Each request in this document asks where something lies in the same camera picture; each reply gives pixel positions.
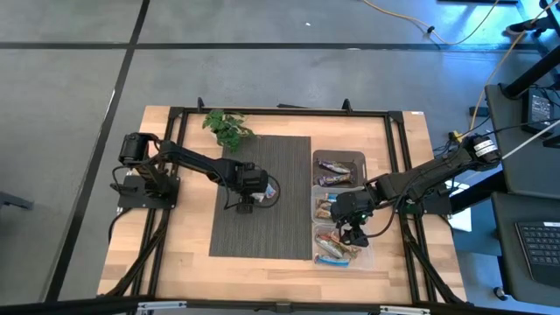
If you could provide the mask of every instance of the cable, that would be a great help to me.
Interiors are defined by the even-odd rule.
[[[496,129],[496,130],[494,130],[494,131],[487,132],[487,133],[485,133],[485,134],[482,135],[482,136],[484,137],[484,136],[492,135],[492,134],[494,134],[494,133],[498,133],[498,132],[503,131],[503,130],[509,130],[509,129],[512,129],[512,128],[517,128],[517,127],[521,127],[521,126],[527,126],[527,125],[530,125],[530,124],[535,124],[535,123],[546,123],[546,122],[555,122],[555,121],[557,121],[557,120],[560,120],[560,118],[551,118],[551,119],[545,119],[545,120],[536,121],[536,122],[524,122],[524,123],[516,124],[516,125],[514,125],[514,126],[508,126],[508,127],[504,127],[504,128],[499,128],[499,129]]]
[[[426,213],[426,209],[424,207],[424,201],[422,200],[422,202],[420,202],[420,214],[418,218],[406,218],[406,219],[408,221],[421,221],[425,213]]]
[[[123,194],[123,191],[121,191],[121,184],[119,184],[119,181],[116,180],[115,172],[123,168],[128,168],[128,166],[120,165],[114,168],[113,171],[111,171],[111,174],[113,175],[113,181],[114,181],[114,187],[113,186],[112,187],[119,192],[119,195]]]
[[[543,133],[547,132],[548,130],[554,128],[554,126],[558,125],[560,123],[560,120],[554,122],[553,124],[551,124],[549,127],[541,130],[539,133],[537,133],[536,135],[532,136],[531,138],[529,138],[527,141],[525,141],[524,143],[519,144],[515,149],[511,150],[510,152],[508,152],[505,156],[503,156],[501,158],[501,160],[505,160],[506,158],[511,157],[512,154],[516,153],[518,150],[520,150],[522,147],[524,147],[525,145],[527,145],[528,143],[530,143],[531,141],[537,139],[538,137],[540,137]]]
[[[384,10],[384,9],[378,7],[377,5],[375,5],[375,4],[373,4],[373,3],[370,3],[368,0],[362,0],[362,1],[364,2],[364,4],[369,5],[370,7],[372,7],[372,8],[374,8],[374,9],[378,10],[378,11],[381,12],[381,13],[389,14],[390,16],[393,16],[393,17],[404,18],[404,19],[409,20],[409,21],[411,21],[411,22],[419,23],[420,25],[423,25],[423,26],[425,26],[425,27],[428,28],[428,30],[427,30],[427,33],[428,33],[428,34],[434,34],[442,43],[447,44],[447,45],[449,45],[449,46],[454,46],[454,45],[458,45],[458,44],[463,43],[464,41],[466,41],[467,39],[469,39],[472,35],[474,35],[474,33],[482,26],[482,24],[483,24],[483,23],[487,20],[487,18],[490,16],[490,13],[492,13],[492,11],[493,11],[494,8],[496,7],[496,5],[498,5],[498,2],[499,2],[500,0],[496,0],[496,1],[493,3],[492,8],[490,8],[490,10],[489,10],[488,13],[486,14],[486,16],[482,19],[482,21],[480,21],[479,25],[478,25],[477,27],[475,27],[474,30],[473,30],[467,37],[465,37],[465,38],[463,38],[463,39],[461,39],[460,41],[455,42],[455,43],[450,43],[450,42],[446,41],[445,39],[441,38],[441,36],[439,36],[439,34],[435,31],[435,28],[436,28],[436,27],[433,26],[433,25],[429,25],[429,24],[425,23],[424,21],[421,21],[421,20],[419,20],[419,19],[417,19],[417,18],[415,18],[415,17],[409,17],[409,16],[406,16],[406,15],[404,15],[404,14],[398,14],[398,13],[394,13],[394,12],[391,12],[391,11],[388,11],[388,10]]]
[[[556,4],[558,1],[560,1],[560,0],[554,0],[549,5],[547,5],[547,7],[544,8],[544,10],[542,10],[541,13],[539,13],[535,18],[533,18],[533,20],[531,20],[530,23],[533,24],[544,12],[546,12],[546,10],[548,10],[552,5]],[[514,42],[511,44],[511,46],[507,50],[506,54],[504,55],[504,57],[500,60],[500,62],[498,63],[496,68],[492,71],[492,73],[490,73],[490,76],[488,76],[488,79],[486,79],[486,82],[484,83],[484,86],[486,86],[490,82],[490,80],[496,75],[496,72],[498,72],[498,69],[500,69],[501,64],[503,64],[504,60],[506,60],[506,58],[509,56],[509,54],[513,51],[515,45],[517,45],[517,43],[522,39],[523,35],[525,35],[526,32],[527,32],[527,30],[523,30],[521,32],[521,34],[519,34],[519,36],[514,40]],[[479,100],[477,101],[476,106],[474,107],[474,113],[472,113],[471,127],[465,133],[466,135],[470,134],[471,131],[473,131],[474,121],[476,119],[476,113],[479,110],[480,104],[482,103],[482,97],[483,96],[484,96],[484,88],[482,88],[482,91],[480,91]]]
[[[280,200],[281,188],[280,188],[280,183],[278,183],[278,180],[276,178],[274,178],[274,176],[269,175],[269,178],[274,180],[274,182],[276,183],[276,186],[278,187],[278,189],[276,190],[276,199],[270,205],[263,206],[263,205],[256,205],[256,204],[244,204],[242,202],[238,202],[236,204],[228,206],[224,210],[229,209],[230,207],[236,207],[236,206],[252,206],[252,207],[256,207],[256,208],[270,208],[270,207],[273,207]]]
[[[453,176],[453,178],[451,179],[451,189],[449,191],[449,194],[451,195],[454,191],[455,191],[455,176]]]
[[[490,116],[488,116],[485,120],[483,120],[481,123],[479,123],[479,124],[478,124],[476,127],[474,127],[471,131],[476,130],[476,129],[478,129],[479,127],[481,127],[485,122],[488,121],[488,119],[490,119]],[[467,134],[467,132],[464,133],[464,134],[460,134],[460,135],[458,135],[457,137],[462,137],[462,136],[465,136],[466,134]],[[450,147],[451,144],[452,144],[452,141],[453,141],[453,140],[449,139],[449,140],[447,140],[447,142],[446,142],[444,145],[438,146],[436,149],[434,149],[434,151],[442,151],[442,152],[438,153],[435,157],[438,158],[438,157],[444,155],[445,153],[447,153],[447,152],[449,151],[449,147]]]
[[[173,153],[177,153],[177,152],[169,152],[169,153],[163,152],[163,154],[173,154]],[[215,168],[213,165],[211,165],[211,164],[209,164],[209,163],[207,163],[207,162],[205,162],[205,161],[203,161],[203,160],[197,159],[196,157],[193,157],[193,159],[196,159],[197,162],[202,163],[203,165],[206,165],[206,166],[208,166],[209,168],[213,169],[213,172],[214,172],[216,175],[218,175],[218,177],[220,178],[220,180],[221,180],[221,182],[223,183],[224,187],[226,188],[226,204],[224,205],[224,210],[229,209],[231,206],[229,205],[229,187],[228,187],[228,182],[226,182],[226,178],[225,178],[225,177],[221,174],[221,172],[218,171],[218,169]]]
[[[111,238],[113,237],[113,227],[115,223],[125,214],[127,214],[132,208],[124,208],[112,221],[111,224],[108,226],[108,242],[111,243]]]
[[[455,152],[455,154],[453,154],[453,156],[449,157],[450,162],[451,162],[452,159],[454,159],[454,158],[457,157],[457,155],[458,155],[457,152],[459,152],[459,151],[457,150],[457,151]],[[393,218],[395,217],[396,210],[398,209],[399,204],[401,203],[401,200],[403,199],[404,196],[406,196],[406,194],[408,193],[409,189],[410,189],[410,188],[412,187],[412,185],[414,184],[414,181],[417,180],[418,177],[420,177],[420,175],[425,175],[427,172],[431,172],[431,171],[435,170],[436,168],[438,168],[439,166],[440,166],[440,165],[435,165],[434,167],[430,168],[429,170],[419,172],[416,176],[414,176],[414,177],[407,183],[407,185],[404,187],[404,189],[402,189],[401,194],[400,194],[399,197],[396,199],[396,202],[394,203],[394,206],[393,206],[393,211],[391,212],[391,216],[390,216],[389,219],[388,219],[387,225],[386,225],[381,231],[379,231],[379,232],[377,232],[377,233],[375,233],[375,234],[364,235],[364,236],[362,236],[361,238],[374,238],[374,237],[380,236],[380,235],[382,235],[383,233],[387,232],[387,230],[391,227],[391,223],[393,223]]]

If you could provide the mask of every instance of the green leaves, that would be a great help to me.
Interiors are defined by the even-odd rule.
[[[243,127],[244,116],[239,113],[234,115],[224,114],[222,109],[213,109],[206,115],[202,128],[209,127],[216,134],[216,143],[227,147],[231,151],[237,151],[242,137],[254,137],[253,130]]]

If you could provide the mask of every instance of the black mounting plate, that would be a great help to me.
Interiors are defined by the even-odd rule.
[[[177,194],[181,178],[169,177],[171,191],[165,198],[146,196],[144,179],[137,175],[124,178],[122,186],[126,187],[119,198],[118,206],[122,208],[173,209],[177,205]]]

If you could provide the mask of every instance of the black floor stripe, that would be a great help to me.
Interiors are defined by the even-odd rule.
[[[140,8],[140,12],[138,13],[134,31],[130,38],[131,44],[135,44],[138,41],[138,37],[140,36],[140,31],[142,30],[149,5],[150,0],[143,0],[142,7]],[[105,119],[101,124],[99,136],[97,137],[97,140],[95,142],[93,153],[89,159],[86,173],[81,181],[80,190],[73,205],[70,216],[72,219],[69,220],[69,226],[67,225],[66,237],[62,245],[62,249],[59,252],[59,259],[56,262],[56,266],[54,267],[54,272],[52,273],[52,280],[45,295],[46,302],[53,302],[59,299],[60,291],[62,289],[62,285],[64,284],[64,279],[66,277],[68,266],[72,259],[72,253],[74,252],[74,247],[76,245],[76,241],[78,240],[78,235],[80,234],[81,223],[83,222],[86,215],[89,198],[91,197],[95,178],[97,177],[97,172],[99,171],[103,152],[105,151],[105,144],[107,143],[107,139],[109,138],[109,132],[111,131],[111,126],[113,125],[113,121],[115,119],[115,113],[118,108],[119,101],[121,100],[124,82],[126,81],[126,77],[129,73],[133,56],[134,49],[128,49],[124,54],[121,70],[119,71],[119,74],[116,78],[115,89],[107,108],[107,114],[105,115]]]
[[[25,43],[25,42],[0,42],[0,49],[60,49],[60,50],[212,50],[212,49],[247,49],[247,50],[396,50],[396,51],[422,51],[422,52],[501,52],[509,49],[510,44],[462,44],[462,45],[436,45],[436,44],[383,44],[383,43]],[[538,51],[543,46],[535,44],[518,44],[516,51]]]

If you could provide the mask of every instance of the table leg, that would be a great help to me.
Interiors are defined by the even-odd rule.
[[[500,269],[501,287],[493,288],[493,294],[501,301],[507,301],[509,290],[508,275],[506,275],[506,268],[504,267],[504,257],[498,256],[498,268]]]
[[[498,171],[465,191],[451,196],[451,212],[457,214],[465,208],[488,199],[493,192],[506,193],[507,191],[504,173],[503,171]]]
[[[23,209],[31,210],[33,208],[33,203],[9,193],[0,192],[0,207],[2,206],[16,206]]]

